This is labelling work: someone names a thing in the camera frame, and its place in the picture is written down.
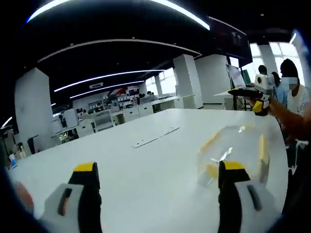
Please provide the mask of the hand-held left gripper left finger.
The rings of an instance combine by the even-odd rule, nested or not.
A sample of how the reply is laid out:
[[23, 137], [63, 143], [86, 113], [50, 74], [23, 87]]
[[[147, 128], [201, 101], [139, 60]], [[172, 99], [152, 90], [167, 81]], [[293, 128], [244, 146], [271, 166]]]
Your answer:
[[50, 233], [101, 233], [101, 204], [97, 163], [79, 164], [46, 199], [40, 222]]

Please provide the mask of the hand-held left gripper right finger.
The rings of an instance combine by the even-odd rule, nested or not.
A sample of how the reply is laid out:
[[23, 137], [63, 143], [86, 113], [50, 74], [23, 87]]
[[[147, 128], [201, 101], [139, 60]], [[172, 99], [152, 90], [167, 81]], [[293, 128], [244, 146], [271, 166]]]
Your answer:
[[220, 161], [218, 188], [219, 233], [266, 233], [281, 216], [274, 196], [237, 162]]

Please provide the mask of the person's left hand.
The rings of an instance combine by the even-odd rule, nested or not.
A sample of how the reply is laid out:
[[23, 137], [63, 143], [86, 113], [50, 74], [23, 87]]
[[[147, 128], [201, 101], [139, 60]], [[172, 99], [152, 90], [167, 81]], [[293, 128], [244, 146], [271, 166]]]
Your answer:
[[34, 213], [34, 202], [33, 202], [33, 199], [30, 193], [27, 191], [25, 186], [20, 182], [16, 182], [14, 184], [14, 187], [15, 187], [16, 195], [18, 196], [19, 200], [22, 202], [25, 209], [29, 213], [33, 214]]

